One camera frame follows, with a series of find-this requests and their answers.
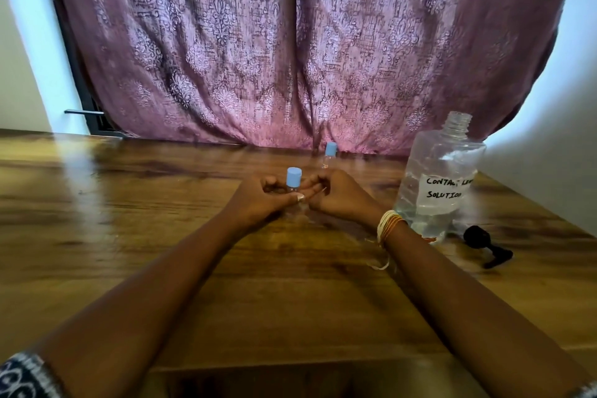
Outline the person's left hand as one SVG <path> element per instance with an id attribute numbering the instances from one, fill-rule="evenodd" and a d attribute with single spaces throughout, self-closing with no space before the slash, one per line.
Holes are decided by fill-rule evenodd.
<path id="1" fill-rule="evenodd" d="M 295 206 L 275 204 L 275 194 L 287 192 L 285 182 L 277 176 L 251 175 L 241 182 L 218 217 L 234 231 L 246 233 L 272 215 Z"/>

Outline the person's right hand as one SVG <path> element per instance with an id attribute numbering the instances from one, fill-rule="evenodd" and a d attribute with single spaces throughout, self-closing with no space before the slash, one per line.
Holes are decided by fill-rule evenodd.
<path id="1" fill-rule="evenodd" d="M 311 210 L 355 222 L 375 231 L 386 209 L 344 170 L 332 180 L 329 195 L 307 200 Z M 304 178 L 299 190 L 304 190 Z"/>

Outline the person's left forearm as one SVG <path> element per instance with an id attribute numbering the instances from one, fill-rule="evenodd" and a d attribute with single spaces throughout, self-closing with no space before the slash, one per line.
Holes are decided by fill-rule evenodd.
<path id="1" fill-rule="evenodd" d="M 263 220 L 221 212 L 37 342 L 70 398 L 122 398 L 225 252 Z"/>

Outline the person's right forearm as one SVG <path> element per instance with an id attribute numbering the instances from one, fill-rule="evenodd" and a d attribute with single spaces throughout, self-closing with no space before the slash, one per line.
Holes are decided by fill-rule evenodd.
<path id="1" fill-rule="evenodd" d="M 449 348 L 491 398 L 570 398 L 597 380 L 396 212 L 383 214 L 377 238 Z"/>

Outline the large clear labelled bottle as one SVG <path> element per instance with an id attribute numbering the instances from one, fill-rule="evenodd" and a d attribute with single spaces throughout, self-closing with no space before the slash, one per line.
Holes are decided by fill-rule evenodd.
<path id="1" fill-rule="evenodd" d="M 470 114 L 415 136 L 393 210 L 430 243 L 441 242 L 474 182 L 486 145 L 467 136 Z"/>

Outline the purple patterned curtain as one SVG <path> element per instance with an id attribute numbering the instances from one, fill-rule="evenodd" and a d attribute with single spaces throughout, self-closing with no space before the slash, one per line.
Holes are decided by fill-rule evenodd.
<path id="1" fill-rule="evenodd" d="M 545 67 L 564 0 L 58 0 L 130 137 L 407 154 L 452 111 L 484 140 Z"/>

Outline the black pump cap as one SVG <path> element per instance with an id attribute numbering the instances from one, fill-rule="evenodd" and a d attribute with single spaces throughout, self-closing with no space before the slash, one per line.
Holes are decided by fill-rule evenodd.
<path id="1" fill-rule="evenodd" d="M 473 225 L 466 228 L 462 236 L 468 247 L 475 250 L 486 249 L 491 252 L 493 258 L 483 265 L 483 269 L 493 269 L 505 264 L 513 258 L 512 251 L 493 244 L 488 231 L 480 226 Z"/>

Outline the blue white patterned left sleeve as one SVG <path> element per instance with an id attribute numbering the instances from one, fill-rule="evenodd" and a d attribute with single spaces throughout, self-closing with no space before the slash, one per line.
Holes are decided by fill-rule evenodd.
<path id="1" fill-rule="evenodd" d="M 37 354 L 19 352 L 0 364 L 0 398 L 69 398 Z"/>

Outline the dark window frame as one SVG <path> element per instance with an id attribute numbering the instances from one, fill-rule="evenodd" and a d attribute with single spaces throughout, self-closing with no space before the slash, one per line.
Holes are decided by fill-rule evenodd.
<path id="1" fill-rule="evenodd" d="M 68 102 L 65 109 L 84 109 L 102 111 L 103 116 L 85 116 L 78 114 L 64 114 L 69 121 L 82 122 L 92 136 L 124 138 L 123 132 L 115 125 L 103 110 L 94 85 L 91 82 L 86 64 L 76 41 L 68 17 L 64 0 L 52 0 L 56 11 L 57 22 L 64 42 L 69 69 L 73 78 L 77 102 Z"/>

